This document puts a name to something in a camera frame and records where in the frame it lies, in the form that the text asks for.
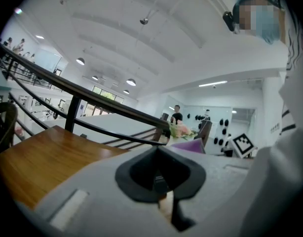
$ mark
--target purple cushion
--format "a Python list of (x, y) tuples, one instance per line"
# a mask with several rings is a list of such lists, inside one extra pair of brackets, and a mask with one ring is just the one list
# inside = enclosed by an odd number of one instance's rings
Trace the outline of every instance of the purple cushion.
[(198, 138), (196, 140), (186, 141), (183, 143), (172, 144), (171, 146), (174, 148), (184, 149), (195, 153), (205, 154), (201, 138)]

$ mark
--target man in black shirt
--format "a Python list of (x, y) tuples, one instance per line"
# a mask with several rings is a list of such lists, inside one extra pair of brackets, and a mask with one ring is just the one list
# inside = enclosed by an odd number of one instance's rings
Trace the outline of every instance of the man in black shirt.
[(176, 119), (176, 124), (178, 124), (178, 120), (182, 121), (182, 114), (179, 111), (180, 111), (180, 106), (176, 105), (175, 106), (175, 113), (174, 113), (174, 115), (172, 115), (171, 120), (170, 120), (171, 123), (173, 122), (173, 118)]

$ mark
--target black chair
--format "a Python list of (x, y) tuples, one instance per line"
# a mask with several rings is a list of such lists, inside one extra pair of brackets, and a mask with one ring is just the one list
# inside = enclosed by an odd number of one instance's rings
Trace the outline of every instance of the black chair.
[(17, 121), (18, 110), (11, 103), (0, 103), (0, 114), (5, 113), (5, 118), (0, 115), (0, 153), (13, 146), (14, 127)]

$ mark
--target ceiling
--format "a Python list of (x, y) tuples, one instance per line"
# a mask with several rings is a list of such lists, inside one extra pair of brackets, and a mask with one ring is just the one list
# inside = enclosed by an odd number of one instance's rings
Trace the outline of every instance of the ceiling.
[[(120, 92), (133, 78), (137, 86), (130, 93), (136, 98), (231, 73), (283, 67), (282, 46), (271, 49), (255, 37), (228, 31), (222, 14), (233, 2), (26, 0), (21, 6), (29, 25), (36, 25), (69, 61), (72, 73), (104, 77), (102, 84)], [(143, 18), (149, 20), (146, 25), (140, 23)], [(238, 63), (243, 54), (262, 62)], [(76, 63), (79, 57), (85, 66)]]

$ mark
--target flowers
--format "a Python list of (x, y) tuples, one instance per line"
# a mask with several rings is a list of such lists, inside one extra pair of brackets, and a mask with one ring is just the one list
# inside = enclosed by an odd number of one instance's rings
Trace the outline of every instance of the flowers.
[(170, 133), (173, 138), (183, 138), (188, 140), (188, 138), (192, 138), (196, 135), (195, 131), (191, 131), (187, 128), (186, 125), (182, 123), (181, 120), (176, 122), (176, 119), (173, 118), (173, 122), (169, 122)]

